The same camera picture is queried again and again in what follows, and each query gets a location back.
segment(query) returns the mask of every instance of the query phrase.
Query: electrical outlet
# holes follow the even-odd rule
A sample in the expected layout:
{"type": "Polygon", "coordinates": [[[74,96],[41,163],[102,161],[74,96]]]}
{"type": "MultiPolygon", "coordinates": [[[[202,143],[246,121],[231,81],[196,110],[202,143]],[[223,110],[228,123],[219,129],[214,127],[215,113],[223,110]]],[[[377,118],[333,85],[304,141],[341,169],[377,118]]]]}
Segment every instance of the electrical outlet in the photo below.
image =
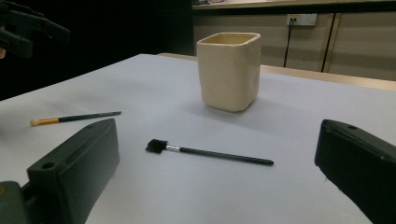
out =
{"type": "Polygon", "coordinates": [[[288,19],[286,20],[286,25],[290,25],[292,22],[294,25],[300,25],[301,23],[301,14],[288,14],[288,19]]]}
{"type": "Polygon", "coordinates": [[[317,22],[317,14],[288,14],[286,25],[290,25],[292,20],[294,20],[293,26],[314,26],[317,22]]]}
{"type": "Polygon", "coordinates": [[[316,22],[317,22],[317,14],[316,13],[301,14],[300,25],[314,26],[316,22]]]}

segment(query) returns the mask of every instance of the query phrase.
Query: cup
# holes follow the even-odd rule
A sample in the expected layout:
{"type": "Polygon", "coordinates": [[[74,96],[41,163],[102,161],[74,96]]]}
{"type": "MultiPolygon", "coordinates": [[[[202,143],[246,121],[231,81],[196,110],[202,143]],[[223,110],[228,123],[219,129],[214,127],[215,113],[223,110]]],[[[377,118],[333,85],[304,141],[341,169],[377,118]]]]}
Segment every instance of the cup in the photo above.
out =
{"type": "Polygon", "coordinates": [[[259,34],[218,33],[197,42],[201,96],[208,106],[238,112],[259,93],[259,34]]]}

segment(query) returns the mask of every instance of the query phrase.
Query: power cord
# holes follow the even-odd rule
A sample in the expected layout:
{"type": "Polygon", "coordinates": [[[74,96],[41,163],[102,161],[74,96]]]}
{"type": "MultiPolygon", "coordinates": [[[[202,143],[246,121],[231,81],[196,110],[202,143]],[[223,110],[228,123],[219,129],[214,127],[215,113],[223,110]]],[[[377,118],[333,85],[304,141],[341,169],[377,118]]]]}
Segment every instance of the power cord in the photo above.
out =
{"type": "Polygon", "coordinates": [[[283,60],[283,67],[286,67],[286,62],[288,61],[288,53],[289,53],[289,43],[290,43],[290,37],[291,37],[291,30],[293,28],[293,24],[296,21],[296,19],[291,19],[289,22],[289,36],[288,36],[288,45],[286,46],[286,51],[285,51],[285,58],[283,60]]]}

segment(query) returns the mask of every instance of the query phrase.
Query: table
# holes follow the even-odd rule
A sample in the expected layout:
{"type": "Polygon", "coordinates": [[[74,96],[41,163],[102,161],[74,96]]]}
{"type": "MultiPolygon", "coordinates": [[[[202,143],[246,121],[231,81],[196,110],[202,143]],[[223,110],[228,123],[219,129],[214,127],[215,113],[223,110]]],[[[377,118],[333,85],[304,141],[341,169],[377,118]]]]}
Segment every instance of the table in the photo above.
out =
{"type": "MultiPolygon", "coordinates": [[[[139,54],[0,102],[0,180],[99,120],[30,127],[30,119],[122,111],[120,165],[87,220],[102,223],[371,223],[314,164],[320,123],[350,123],[396,145],[396,91],[263,71],[242,113],[205,106],[193,58],[139,54]],[[272,167],[165,151],[153,139],[273,160],[272,167]]],[[[316,73],[306,72],[314,77],[316,73]]]]}

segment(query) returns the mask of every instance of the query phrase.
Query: black makeup brush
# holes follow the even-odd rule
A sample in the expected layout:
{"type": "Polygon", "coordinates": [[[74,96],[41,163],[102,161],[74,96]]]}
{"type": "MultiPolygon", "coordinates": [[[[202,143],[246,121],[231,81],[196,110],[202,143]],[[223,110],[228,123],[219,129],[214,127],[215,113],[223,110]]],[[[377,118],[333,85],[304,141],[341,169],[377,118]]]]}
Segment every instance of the black makeup brush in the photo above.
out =
{"type": "Polygon", "coordinates": [[[152,139],[148,143],[148,146],[146,147],[146,151],[158,153],[158,154],[160,154],[163,150],[171,150],[171,151],[177,151],[177,152],[183,152],[183,153],[189,153],[189,154],[207,156],[207,157],[214,157],[214,158],[220,158],[231,161],[244,161],[244,162],[256,163],[260,165],[270,165],[270,166],[274,165],[273,161],[264,160],[264,159],[237,156],[237,155],[224,154],[224,153],[211,152],[211,151],[202,151],[187,147],[170,146],[168,145],[167,141],[158,140],[158,139],[152,139]]]}

